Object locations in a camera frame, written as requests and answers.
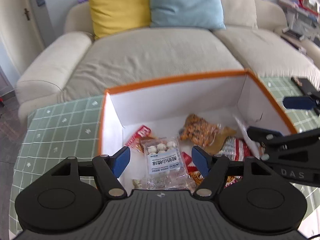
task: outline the green checkered tablecloth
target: green checkered tablecloth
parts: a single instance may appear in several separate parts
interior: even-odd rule
[[[262,78],[277,102],[284,96],[301,95],[290,78]],[[103,96],[48,106],[36,110],[28,118],[28,132],[14,166],[10,197],[9,228],[14,234],[21,230],[14,209],[14,201],[21,190],[38,179],[68,156],[89,161],[97,153],[97,136]],[[286,110],[300,132],[320,127],[313,111]],[[83,182],[95,186],[91,177]],[[294,184],[308,201],[307,217],[320,206],[318,188]]]

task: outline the sofa backrest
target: sofa backrest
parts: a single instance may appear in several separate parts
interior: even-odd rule
[[[286,27],[287,20],[283,10],[275,3],[255,0],[258,28],[273,31],[277,27]],[[65,33],[82,31],[93,34],[89,2],[74,6],[66,19]]]

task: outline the box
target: box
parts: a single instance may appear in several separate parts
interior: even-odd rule
[[[267,88],[249,70],[211,72],[161,78],[106,90],[100,123],[100,154],[113,155],[141,126],[157,137],[177,136],[186,117],[204,117],[237,130],[234,116],[247,125],[280,131],[296,130]],[[181,143],[190,154],[192,143]],[[119,178],[128,194],[132,179],[142,179],[143,154],[131,154],[130,163]]]

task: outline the gray tile floor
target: gray tile floor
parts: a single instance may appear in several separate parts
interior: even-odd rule
[[[9,199],[16,161],[26,128],[18,120],[19,103],[16,97],[4,101],[0,107],[0,239],[9,239]]]

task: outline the beige sofa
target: beige sofa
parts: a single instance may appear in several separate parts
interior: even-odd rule
[[[18,81],[19,118],[25,122],[37,108],[101,95],[108,87],[185,73],[250,68],[260,76],[304,76],[319,87],[320,70],[273,33],[287,26],[282,9],[263,0],[255,7],[258,28],[142,28],[94,42],[89,4],[77,5],[65,34]]]

